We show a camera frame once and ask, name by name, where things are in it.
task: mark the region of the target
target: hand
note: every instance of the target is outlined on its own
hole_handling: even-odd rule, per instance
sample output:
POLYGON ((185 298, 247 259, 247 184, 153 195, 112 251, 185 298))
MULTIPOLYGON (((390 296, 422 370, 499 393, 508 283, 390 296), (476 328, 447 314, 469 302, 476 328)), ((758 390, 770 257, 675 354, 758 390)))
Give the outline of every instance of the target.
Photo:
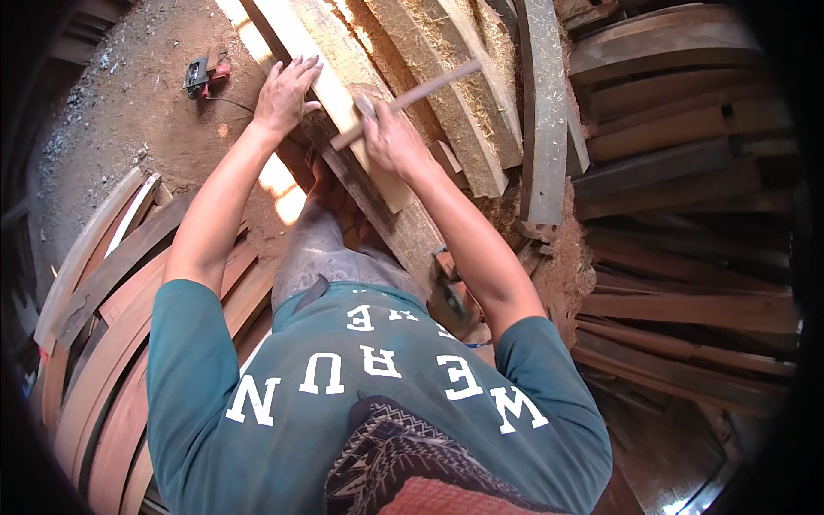
POLYGON ((318 59, 313 55, 304 61, 303 56, 298 55, 282 72, 283 62, 278 61, 260 89, 250 126, 255 127, 273 151, 306 113, 321 109, 320 102, 305 101, 307 91, 323 69, 318 59))
POLYGON ((377 120, 363 119, 363 133, 369 157, 386 171, 406 182, 420 172, 438 168, 432 154, 424 146, 409 122, 393 115, 386 102, 375 102, 377 120))

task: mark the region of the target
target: ground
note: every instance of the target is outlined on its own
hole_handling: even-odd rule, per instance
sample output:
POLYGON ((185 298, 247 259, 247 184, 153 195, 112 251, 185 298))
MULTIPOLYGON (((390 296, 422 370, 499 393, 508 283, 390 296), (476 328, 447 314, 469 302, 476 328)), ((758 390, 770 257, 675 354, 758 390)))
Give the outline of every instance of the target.
MULTIPOLYGON (((214 0, 139 2, 98 46, 77 85, 55 101, 43 152, 35 152, 39 159, 30 165, 37 178, 39 279, 51 279, 50 267, 59 269, 97 206, 133 166, 160 172, 172 193, 180 193, 202 185, 241 135, 250 113, 227 102, 199 104, 180 87, 188 62, 215 42, 228 51, 223 62, 232 67, 228 86, 216 96, 254 109, 265 76, 214 0)), ((245 212, 250 241, 263 260, 281 260, 302 192, 285 169, 265 169, 260 183, 245 212)), ((475 201, 512 246, 519 189, 514 175, 501 199, 475 201)), ((563 291, 573 314, 594 286, 581 237, 568 186, 556 257, 535 279, 542 297, 563 291)), ((50 280, 38 282, 44 298, 50 280)))

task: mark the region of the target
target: man's left arm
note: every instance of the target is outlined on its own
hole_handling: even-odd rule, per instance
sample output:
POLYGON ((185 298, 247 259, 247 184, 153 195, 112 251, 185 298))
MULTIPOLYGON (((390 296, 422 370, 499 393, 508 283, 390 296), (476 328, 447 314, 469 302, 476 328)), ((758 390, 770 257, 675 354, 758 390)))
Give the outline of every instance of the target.
POLYGON ((303 115, 321 107, 304 101, 321 73, 318 57, 298 56, 283 71, 282 66, 272 67, 255 118, 194 197, 166 259, 164 283, 188 279, 220 293, 226 259, 264 164, 303 115))

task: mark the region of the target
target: hammer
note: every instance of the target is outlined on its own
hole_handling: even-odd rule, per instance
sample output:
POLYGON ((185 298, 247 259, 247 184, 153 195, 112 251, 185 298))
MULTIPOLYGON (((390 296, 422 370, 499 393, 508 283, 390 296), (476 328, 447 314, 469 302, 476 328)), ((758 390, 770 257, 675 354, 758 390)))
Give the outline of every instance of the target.
MULTIPOLYGON (((398 111, 403 110, 409 104, 414 104, 420 99, 431 95, 444 84, 456 81, 457 79, 465 75, 469 75, 470 73, 476 72, 478 70, 480 70, 480 61, 478 59, 472 59, 469 63, 462 64, 461 66, 455 68, 449 73, 444 73, 440 77, 435 77, 433 80, 429 82, 419 84, 418 86, 413 87, 403 95, 394 99, 392 103, 389 104, 389 109, 392 111, 392 114, 397 113, 398 111)), ((361 112, 365 115, 368 115, 366 112, 363 111, 363 109, 361 109, 361 112)), ((362 136, 363 124, 358 123, 345 133, 338 134, 337 136, 332 138, 332 148, 337 151, 342 150, 343 148, 346 148, 352 143, 358 141, 362 136)))

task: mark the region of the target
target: patterned cloth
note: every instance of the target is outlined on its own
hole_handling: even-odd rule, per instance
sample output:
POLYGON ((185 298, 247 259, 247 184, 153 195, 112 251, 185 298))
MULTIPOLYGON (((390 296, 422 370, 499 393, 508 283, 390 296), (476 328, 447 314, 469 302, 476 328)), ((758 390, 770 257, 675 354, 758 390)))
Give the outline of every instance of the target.
POLYGON ((330 515, 566 513, 527 499, 392 399, 362 396, 349 430, 326 478, 330 515))

